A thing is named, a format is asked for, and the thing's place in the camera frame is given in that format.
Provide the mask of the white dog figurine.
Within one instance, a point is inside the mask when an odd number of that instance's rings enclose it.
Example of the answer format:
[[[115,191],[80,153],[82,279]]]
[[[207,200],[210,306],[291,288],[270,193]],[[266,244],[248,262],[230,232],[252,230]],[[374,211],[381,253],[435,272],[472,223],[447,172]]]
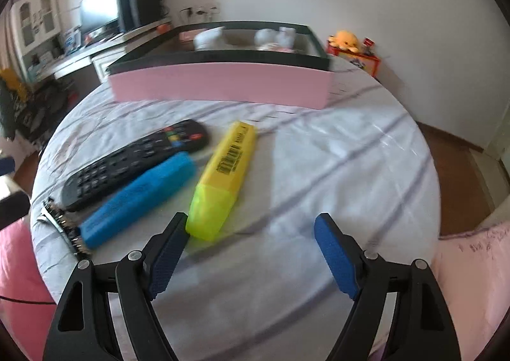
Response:
[[[281,26],[279,30],[262,28],[254,35],[254,44],[259,47],[278,46],[293,49],[295,42],[295,28]]]

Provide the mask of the white mosquito repellent plug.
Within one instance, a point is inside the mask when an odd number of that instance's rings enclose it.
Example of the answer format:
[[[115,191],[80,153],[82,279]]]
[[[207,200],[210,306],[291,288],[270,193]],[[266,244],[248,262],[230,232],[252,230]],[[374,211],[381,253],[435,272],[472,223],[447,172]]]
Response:
[[[210,28],[197,34],[193,38],[195,51],[217,50],[226,45],[224,37],[224,28]]]

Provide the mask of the red toy storage box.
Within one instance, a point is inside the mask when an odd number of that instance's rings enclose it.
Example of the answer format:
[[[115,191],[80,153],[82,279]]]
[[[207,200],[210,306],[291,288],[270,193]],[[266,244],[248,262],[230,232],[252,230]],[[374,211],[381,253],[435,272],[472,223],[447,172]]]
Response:
[[[377,76],[381,59],[375,55],[354,54],[350,51],[341,50],[337,45],[332,43],[332,41],[328,41],[327,53],[350,62],[374,78]]]

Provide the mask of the yellow highlighter marker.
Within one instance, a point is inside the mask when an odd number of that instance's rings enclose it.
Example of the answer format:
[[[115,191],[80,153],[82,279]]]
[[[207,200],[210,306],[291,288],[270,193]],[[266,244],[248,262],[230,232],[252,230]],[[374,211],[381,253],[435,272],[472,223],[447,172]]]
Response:
[[[193,193],[186,223],[189,235],[211,242],[238,199],[256,143],[256,128],[237,121],[224,135]]]

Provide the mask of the computer monitor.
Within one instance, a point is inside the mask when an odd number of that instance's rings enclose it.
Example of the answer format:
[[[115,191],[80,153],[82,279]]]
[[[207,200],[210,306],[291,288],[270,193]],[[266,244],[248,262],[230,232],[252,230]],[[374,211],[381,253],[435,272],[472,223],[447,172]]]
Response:
[[[82,0],[79,5],[80,31],[87,34],[119,27],[119,6],[117,0]]]

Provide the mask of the pink pillow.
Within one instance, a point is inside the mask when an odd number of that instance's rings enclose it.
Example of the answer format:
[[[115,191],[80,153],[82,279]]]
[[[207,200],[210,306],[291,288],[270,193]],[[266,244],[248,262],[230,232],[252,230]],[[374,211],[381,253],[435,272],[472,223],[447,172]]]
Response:
[[[41,360],[56,304],[38,270],[28,224],[1,230],[1,320],[31,360]]]

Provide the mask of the black TV remote control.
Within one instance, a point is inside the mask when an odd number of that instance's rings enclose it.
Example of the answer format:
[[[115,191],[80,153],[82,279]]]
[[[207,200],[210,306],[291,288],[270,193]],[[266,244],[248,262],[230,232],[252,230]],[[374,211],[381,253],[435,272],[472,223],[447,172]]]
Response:
[[[179,152],[193,153],[209,143],[206,127],[192,119],[144,136],[73,173],[62,188],[62,205],[79,211],[114,193],[145,171]]]

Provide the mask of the orange octopus plush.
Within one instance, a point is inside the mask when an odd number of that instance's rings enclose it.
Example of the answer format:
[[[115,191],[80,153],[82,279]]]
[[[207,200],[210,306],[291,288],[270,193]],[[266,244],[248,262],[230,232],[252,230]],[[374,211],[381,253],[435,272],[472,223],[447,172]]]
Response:
[[[355,34],[350,31],[339,30],[329,37],[328,49],[358,54],[360,51],[360,44]]]

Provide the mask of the white wall power socket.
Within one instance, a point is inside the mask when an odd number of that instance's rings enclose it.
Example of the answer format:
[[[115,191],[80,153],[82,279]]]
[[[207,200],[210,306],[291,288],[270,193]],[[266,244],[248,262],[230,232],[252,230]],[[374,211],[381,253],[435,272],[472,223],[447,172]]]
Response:
[[[192,22],[212,22],[220,13],[221,9],[216,5],[196,8],[186,7],[179,11],[178,17],[181,23],[184,24]]]

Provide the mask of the pink storage box green rim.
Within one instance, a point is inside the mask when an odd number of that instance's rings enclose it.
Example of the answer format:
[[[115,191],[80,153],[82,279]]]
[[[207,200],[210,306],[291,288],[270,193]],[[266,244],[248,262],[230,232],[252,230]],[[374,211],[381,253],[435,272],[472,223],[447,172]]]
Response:
[[[258,51],[262,28],[295,28],[294,54]],[[193,38],[224,28],[226,45],[195,51]],[[108,67],[118,101],[210,100],[326,106],[334,74],[314,32],[285,22],[227,21],[183,25],[142,44]]]

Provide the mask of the white desk with drawers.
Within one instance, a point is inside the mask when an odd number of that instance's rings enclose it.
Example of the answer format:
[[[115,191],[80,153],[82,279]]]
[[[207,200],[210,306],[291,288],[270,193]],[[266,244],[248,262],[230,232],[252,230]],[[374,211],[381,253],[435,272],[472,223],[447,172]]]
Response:
[[[172,28],[171,19],[166,17],[157,22],[152,22],[142,28],[134,29],[125,34],[118,34],[107,41],[101,41],[80,49],[72,55],[59,58],[45,66],[35,77],[34,83],[28,87],[35,92],[47,78],[63,78],[80,69],[93,66],[100,83],[103,83],[109,73],[107,68],[114,61],[120,59],[128,52],[158,37],[160,27]]]

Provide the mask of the white striped bed sheet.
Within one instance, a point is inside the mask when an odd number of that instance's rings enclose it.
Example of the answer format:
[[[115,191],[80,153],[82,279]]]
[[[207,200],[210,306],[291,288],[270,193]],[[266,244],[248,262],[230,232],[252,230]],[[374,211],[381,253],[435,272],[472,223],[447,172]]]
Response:
[[[34,179],[36,262],[59,299],[76,260],[39,221],[68,177],[166,125],[192,118],[217,144],[236,121],[257,129],[238,199],[211,243],[191,239],[154,308],[181,360],[324,360],[352,306],[313,225],[320,213],[391,262],[431,259],[440,193],[411,115],[375,78],[333,63],[329,105],[308,110],[220,101],[118,103],[100,85],[61,122]]]

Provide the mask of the white glass door cabinet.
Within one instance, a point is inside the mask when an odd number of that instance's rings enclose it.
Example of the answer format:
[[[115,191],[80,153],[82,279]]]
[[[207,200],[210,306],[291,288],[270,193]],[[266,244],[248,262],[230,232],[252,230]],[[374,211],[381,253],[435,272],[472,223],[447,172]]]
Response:
[[[24,78],[28,66],[24,58],[61,32],[56,0],[19,0],[11,7],[11,28],[16,54]]]

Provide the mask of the pink white block cat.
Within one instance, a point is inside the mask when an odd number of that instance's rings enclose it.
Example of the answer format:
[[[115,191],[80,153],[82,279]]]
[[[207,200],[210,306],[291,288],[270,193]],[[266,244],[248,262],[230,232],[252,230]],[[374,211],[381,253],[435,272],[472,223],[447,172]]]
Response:
[[[265,43],[261,46],[258,46],[257,50],[258,51],[286,53],[286,54],[294,54],[295,53],[294,49],[281,46],[275,42]]]

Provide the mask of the black rhinestone hair clip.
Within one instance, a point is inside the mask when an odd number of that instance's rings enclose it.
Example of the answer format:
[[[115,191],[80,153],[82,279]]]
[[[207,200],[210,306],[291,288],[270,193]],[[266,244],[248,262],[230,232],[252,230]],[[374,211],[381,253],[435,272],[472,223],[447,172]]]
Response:
[[[36,221],[53,226],[77,259],[82,260],[91,256],[91,250],[85,245],[79,226],[55,203],[53,198],[48,197],[43,201]]]

